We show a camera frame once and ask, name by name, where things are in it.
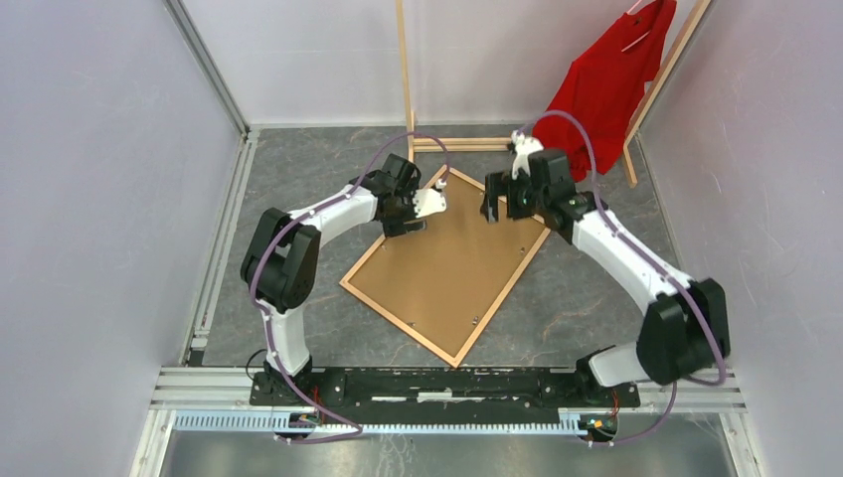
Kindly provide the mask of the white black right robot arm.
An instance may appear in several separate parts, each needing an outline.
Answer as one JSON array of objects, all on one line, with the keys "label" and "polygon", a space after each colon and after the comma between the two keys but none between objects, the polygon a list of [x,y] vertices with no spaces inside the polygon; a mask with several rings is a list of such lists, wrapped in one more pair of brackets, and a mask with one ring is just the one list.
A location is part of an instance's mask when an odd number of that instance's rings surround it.
[{"label": "white black right robot arm", "polygon": [[[480,213],[488,223],[498,221],[501,201],[510,220],[540,217],[599,264],[643,315],[634,342],[579,360],[574,390],[581,402],[599,405],[614,387],[643,380],[662,386],[726,380],[731,344],[724,288],[671,266],[620,223],[596,190],[579,191],[562,151],[519,153],[510,169],[487,174],[484,188]],[[697,377],[709,367],[717,368],[716,378]]]}]

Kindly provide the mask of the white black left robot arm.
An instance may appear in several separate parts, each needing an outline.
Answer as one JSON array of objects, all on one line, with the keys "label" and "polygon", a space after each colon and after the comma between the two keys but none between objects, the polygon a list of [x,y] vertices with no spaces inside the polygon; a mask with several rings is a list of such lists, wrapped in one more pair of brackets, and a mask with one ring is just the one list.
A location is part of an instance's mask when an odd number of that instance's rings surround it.
[{"label": "white black left robot arm", "polygon": [[352,229],[381,224],[387,238],[425,229],[429,216],[447,209],[439,185],[423,188],[421,171],[391,154],[382,168],[350,181],[337,193],[300,210],[266,210],[241,265],[241,278],[261,314],[269,365],[279,374],[274,391],[288,404],[305,402],[311,361],[303,326],[322,246]]}]

